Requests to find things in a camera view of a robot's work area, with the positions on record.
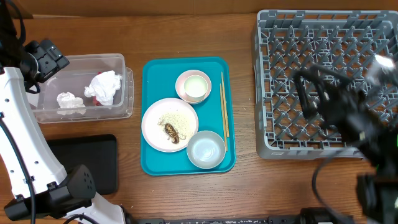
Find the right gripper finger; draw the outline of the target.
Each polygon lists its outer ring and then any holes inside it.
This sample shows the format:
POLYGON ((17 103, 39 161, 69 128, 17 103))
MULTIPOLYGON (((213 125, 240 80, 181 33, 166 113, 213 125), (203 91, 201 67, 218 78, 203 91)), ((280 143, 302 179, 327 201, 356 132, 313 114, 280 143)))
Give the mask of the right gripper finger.
POLYGON ((348 85, 353 81, 352 78, 337 73, 319 64, 313 64, 310 67, 310 73, 312 75, 315 75, 315 80, 313 81, 313 83, 315 85, 316 90, 345 90, 347 89, 348 85), (339 81, 339 85, 333 86, 332 84, 324 81, 323 78, 319 78, 317 76, 318 72, 322 72, 325 73, 326 75, 332 76, 335 80, 339 81))
POLYGON ((313 83, 317 93, 320 92, 320 79, 317 75, 316 68, 310 68, 309 70, 298 70, 293 75, 293 81, 298 93, 300 105, 302 108, 303 116, 305 119, 310 119, 317 114, 317 104, 311 106, 305 92, 304 84, 301 82, 301 78, 308 80, 313 83))

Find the white cup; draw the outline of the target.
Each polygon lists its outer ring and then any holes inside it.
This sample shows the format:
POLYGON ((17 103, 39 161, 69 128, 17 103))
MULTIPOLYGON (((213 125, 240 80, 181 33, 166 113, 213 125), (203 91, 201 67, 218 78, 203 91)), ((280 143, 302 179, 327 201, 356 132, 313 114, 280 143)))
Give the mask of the white cup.
POLYGON ((199 75, 191 75, 184 81, 184 91, 189 101, 200 101, 205 98, 208 82, 199 75))

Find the large white napkin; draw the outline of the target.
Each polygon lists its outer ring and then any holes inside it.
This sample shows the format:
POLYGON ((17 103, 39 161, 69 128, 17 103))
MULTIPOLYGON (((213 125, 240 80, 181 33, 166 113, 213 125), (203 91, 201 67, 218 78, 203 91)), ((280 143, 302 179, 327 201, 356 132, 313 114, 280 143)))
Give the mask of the large white napkin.
POLYGON ((114 95, 121 88, 122 76, 114 70, 102 72, 95 76, 90 84, 85 87, 86 97, 94 96, 103 106, 113 105, 114 95))

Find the small white napkin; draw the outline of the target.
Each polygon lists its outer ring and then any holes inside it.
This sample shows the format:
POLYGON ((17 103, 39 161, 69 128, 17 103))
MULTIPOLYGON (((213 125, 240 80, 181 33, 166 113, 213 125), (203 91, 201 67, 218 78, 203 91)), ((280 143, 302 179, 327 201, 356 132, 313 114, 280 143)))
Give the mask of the small white napkin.
POLYGON ((83 99, 80 97, 76 97, 73 93, 66 92, 60 93, 57 96, 57 103, 60 107, 60 110, 57 111, 60 115, 69 115, 69 114, 85 114, 86 109, 83 103, 83 99), (81 110, 68 110, 69 108, 81 108, 81 110))

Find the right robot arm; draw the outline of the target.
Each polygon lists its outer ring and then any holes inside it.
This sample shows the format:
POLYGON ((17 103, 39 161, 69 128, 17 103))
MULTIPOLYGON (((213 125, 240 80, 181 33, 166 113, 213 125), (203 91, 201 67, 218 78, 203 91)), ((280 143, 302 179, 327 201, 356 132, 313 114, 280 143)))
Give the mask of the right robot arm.
POLYGON ((364 92, 350 87, 353 79, 313 64, 293 74, 303 116, 320 115, 322 129, 335 129, 343 142, 359 149, 375 167, 375 174, 357 178, 356 192, 363 213, 373 222, 397 223, 397 125, 384 124, 368 102, 385 84, 397 85, 397 65, 376 55, 366 81, 373 85, 364 92))

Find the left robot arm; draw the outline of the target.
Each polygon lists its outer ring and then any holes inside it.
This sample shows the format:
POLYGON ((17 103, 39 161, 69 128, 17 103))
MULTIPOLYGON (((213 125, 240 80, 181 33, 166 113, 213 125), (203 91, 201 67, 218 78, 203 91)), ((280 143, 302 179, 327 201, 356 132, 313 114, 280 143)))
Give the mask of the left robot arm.
POLYGON ((134 223, 120 205, 97 191, 89 169, 67 172, 50 150, 32 112, 27 94, 40 93, 47 81, 69 61, 48 39, 25 43, 9 13, 16 7, 1 0, 1 157, 14 199, 5 207, 12 221, 64 218, 66 223, 134 223))

